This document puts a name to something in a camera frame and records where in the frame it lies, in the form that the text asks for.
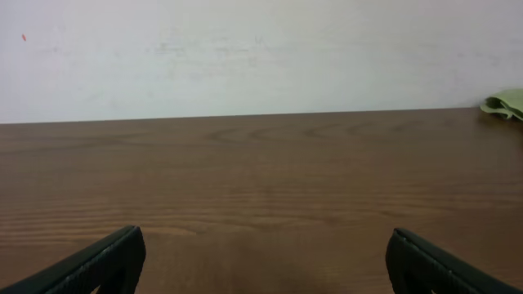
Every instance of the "table surface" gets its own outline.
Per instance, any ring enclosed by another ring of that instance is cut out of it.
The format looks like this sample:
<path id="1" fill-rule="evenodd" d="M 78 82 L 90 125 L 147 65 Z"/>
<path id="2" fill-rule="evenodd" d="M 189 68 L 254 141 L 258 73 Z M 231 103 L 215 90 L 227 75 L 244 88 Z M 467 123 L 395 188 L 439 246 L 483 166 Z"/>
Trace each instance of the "table surface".
<path id="1" fill-rule="evenodd" d="M 133 224 L 139 293 L 392 293 L 396 226 L 523 288 L 522 131 L 478 109 L 0 125 L 0 287 Z"/>

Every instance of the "white wall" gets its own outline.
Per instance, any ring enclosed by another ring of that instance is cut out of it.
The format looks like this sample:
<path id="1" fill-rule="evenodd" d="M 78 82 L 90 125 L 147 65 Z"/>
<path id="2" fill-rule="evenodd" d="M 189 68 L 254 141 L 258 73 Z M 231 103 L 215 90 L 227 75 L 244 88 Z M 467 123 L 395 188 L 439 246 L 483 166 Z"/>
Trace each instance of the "white wall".
<path id="1" fill-rule="evenodd" d="M 474 105 L 523 86 L 522 13 L 521 0 L 2 0 L 0 123 Z"/>

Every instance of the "wooden table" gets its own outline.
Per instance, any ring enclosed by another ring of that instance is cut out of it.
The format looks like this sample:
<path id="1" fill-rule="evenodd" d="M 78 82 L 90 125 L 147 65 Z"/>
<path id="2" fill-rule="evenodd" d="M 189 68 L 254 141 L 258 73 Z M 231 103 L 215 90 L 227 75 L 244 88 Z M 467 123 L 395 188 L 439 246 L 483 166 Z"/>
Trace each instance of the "wooden table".
<path id="1" fill-rule="evenodd" d="M 0 126 L 0 287 L 125 224 L 139 293 L 391 293 L 404 226 L 523 288 L 523 127 L 477 109 Z"/>

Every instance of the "green cloth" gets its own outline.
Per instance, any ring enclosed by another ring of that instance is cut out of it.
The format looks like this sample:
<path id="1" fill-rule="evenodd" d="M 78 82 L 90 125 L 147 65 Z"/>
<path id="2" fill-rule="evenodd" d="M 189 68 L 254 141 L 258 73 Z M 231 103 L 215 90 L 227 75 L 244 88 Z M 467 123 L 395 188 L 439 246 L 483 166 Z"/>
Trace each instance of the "green cloth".
<path id="1" fill-rule="evenodd" d="M 523 121 L 523 89 L 498 92 L 487 98 L 480 108 L 488 114 L 500 114 L 505 119 L 515 116 Z"/>

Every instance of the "wood grain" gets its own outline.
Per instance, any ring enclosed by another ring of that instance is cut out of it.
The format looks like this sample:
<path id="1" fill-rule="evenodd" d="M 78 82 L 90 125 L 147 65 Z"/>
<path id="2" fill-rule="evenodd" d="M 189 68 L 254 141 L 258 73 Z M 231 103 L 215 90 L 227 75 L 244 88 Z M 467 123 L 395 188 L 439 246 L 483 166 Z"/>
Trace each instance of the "wood grain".
<path id="1" fill-rule="evenodd" d="M 391 292 L 398 225 L 523 287 L 522 130 L 476 109 L 0 125 L 0 287 L 126 224 L 144 293 Z"/>

